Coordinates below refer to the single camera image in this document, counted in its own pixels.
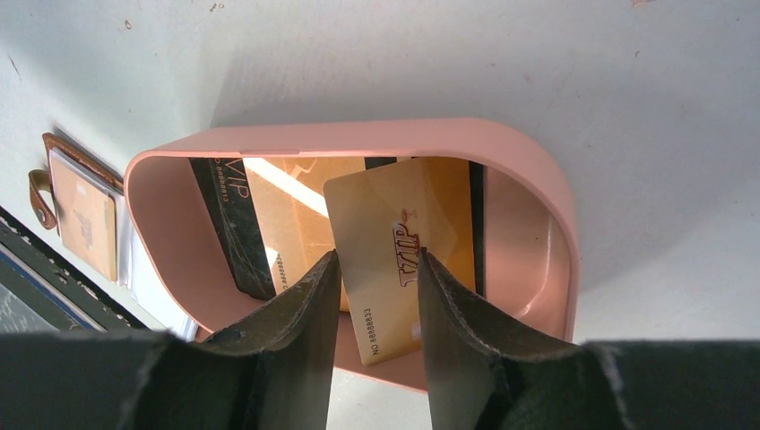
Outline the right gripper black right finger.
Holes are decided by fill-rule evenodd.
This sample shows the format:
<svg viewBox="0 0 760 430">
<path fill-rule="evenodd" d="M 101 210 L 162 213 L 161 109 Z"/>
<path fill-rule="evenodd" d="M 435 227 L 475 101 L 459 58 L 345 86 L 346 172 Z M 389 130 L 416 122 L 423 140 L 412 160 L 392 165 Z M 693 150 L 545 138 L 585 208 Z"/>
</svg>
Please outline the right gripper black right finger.
<svg viewBox="0 0 760 430">
<path fill-rule="evenodd" d="M 568 343 L 419 260 L 419 315 L 436 429 L 756 429 L 755 340 Z"/>
</svg>

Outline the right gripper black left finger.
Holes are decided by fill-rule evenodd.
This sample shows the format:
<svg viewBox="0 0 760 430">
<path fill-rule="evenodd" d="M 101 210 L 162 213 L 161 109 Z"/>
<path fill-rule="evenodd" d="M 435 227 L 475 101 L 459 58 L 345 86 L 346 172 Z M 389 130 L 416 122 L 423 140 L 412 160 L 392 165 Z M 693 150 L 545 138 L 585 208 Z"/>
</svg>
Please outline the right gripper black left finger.
<svg viewBox="0 0 760 430">
<path fill-rule="evenodd" d="M 323 429 L 340 284 L 331 251 L 203 342 L 138 330 L 5 334 L 1 426 Z"/>
</svg>

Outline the pink oval tray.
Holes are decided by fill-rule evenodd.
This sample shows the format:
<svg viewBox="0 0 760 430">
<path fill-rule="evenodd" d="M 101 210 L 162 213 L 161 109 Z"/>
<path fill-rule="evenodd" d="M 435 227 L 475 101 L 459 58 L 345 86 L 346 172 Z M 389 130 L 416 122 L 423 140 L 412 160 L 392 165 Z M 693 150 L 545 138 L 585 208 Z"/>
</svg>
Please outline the pink oval tray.
<svg viewBox="0 0 760 430">
<path fill-rule="evenodd" d="M 211 219 L 189 158 L 199 156 L 451 156 L 485 168 L 484 287 L 429 251 L 423 267 L 422 348 L 365 367 L 338 311 L 339 257 L 322 257 L 296 290 L 264 302 L 244 297 L 225 274 Z M 562 170 L 535 141 L 478 118 L 221 127 L 139 153 L 125 173 L 130 216 L 151 263 L 177 304 L 213 336 L 214 357 L 251 357 L 268 393 L 302 391 L 326 399 L 334 367 L 381 382 L 472 398 L 494 384 L 509 340 L 525 329 L 526 357 L 569 347 L 574 332 L 580 254 L 574 198 Z"/>
</svg>

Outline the gold VIP credit card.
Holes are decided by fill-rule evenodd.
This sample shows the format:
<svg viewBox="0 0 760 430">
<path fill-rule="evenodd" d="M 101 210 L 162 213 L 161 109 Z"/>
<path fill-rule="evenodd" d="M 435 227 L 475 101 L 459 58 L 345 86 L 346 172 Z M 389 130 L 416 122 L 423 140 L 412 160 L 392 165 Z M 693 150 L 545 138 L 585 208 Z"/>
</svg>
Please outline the gold VIP credit card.
<svg viewBox="0 0 760 430">
<path fill-rule="evenodd" d="M 364 366 L 421 346 L 421 249 L 465 287 L 476 288 L 470 178 L 464 159 L 419 157 L 325 183 L 325 204 Z"/>
<path fill-rule="evenodd" d="M 106 279 L 116 281 L 114 198 L 104 184 L 63 157 L 51 158 L 50 173 L 63 244 Z"/>
</svg>

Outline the brown leather card holder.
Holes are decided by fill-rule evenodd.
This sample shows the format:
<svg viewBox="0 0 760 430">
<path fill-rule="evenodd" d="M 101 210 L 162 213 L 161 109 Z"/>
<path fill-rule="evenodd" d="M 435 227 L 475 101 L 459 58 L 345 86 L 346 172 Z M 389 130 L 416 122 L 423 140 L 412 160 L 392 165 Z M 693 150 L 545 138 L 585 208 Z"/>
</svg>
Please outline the brown leather card holder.
<svg viewBox="0 0 760 430">
<path fill-rule="evenodd" d="M 171 298 L 152 267 L 126 207 L 123 178 L 81 146 L 43 133 L 47 167 L 28 174 L 40 225 L 183 340 L 203 332 Z"/>
</svg>

